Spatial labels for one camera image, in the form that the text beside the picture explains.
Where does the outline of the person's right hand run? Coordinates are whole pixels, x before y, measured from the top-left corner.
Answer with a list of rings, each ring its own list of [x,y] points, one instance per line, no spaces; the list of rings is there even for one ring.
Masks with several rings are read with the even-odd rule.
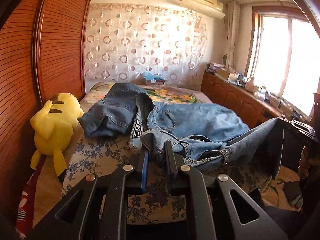
[[[308,178],[310,174],[310,168],[312,167],[319,167],[319,156],[314,158],[310,157],[308,148],[304,146],[300,155],[299,167],[297,172],[300,180]]]

